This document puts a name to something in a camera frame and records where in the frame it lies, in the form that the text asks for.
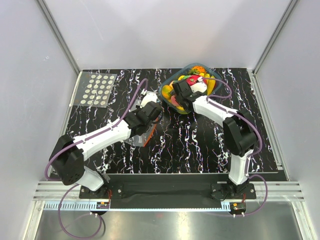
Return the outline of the pink peach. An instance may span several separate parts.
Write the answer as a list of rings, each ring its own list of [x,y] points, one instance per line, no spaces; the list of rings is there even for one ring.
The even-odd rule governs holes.
[[[170,102],[175,106],[175,107],[179,107],[179,103],[177,102],[176,100],[176,96],[173,95],[171,98],[170,98]]]

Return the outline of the clear zip top bag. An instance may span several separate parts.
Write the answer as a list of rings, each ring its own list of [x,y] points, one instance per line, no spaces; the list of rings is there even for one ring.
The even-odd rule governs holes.
[[[140,102],[147,92],[148,91],[146,90],[142,92],[140,99],[134,102],[134,108],[130,109],[124,117],[124,121],[128,124],[128,128],[131,130],[130,136],[125,140],[125,142],[136,147],[144,147],[148,143],[155,130],[155,125],[157,124],[144,125],[136,117],[136,113],[140,109]]]

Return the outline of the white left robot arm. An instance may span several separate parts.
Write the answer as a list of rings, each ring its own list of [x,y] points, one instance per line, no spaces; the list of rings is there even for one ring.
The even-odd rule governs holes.
[[[85,135],[62,135],[50,156],[50,165],[65,186],[86,187],[97,198],[108,193],[109,180],[85,166],[85,161],[102,149],[134,136],[141,136],[154,125],[162,112],[159,103],[150,101],[127,112],[124,117]]]

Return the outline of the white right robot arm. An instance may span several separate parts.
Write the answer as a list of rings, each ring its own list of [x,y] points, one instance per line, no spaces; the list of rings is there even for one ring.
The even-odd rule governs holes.
[[[239,198],[245,192],[243,185],[249,179],[249,161],[255,155],[256,144],[262,138],[244,111],[226,107],[205,95],[204,90],[193,90],[187,81],[172,84],[176,102],[187,112],[203,115],[223,127],[224,145],[231,153],[227,185],[228,195]]]

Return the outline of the yellow green mango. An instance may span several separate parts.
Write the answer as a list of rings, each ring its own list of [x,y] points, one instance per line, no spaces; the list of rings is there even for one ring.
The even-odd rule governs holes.
[[[170,100],[172,97],[172,94],[171,94],[172,91],[173,91],[172,86],[164,85],[161,89],[161,94],[165,99]]]

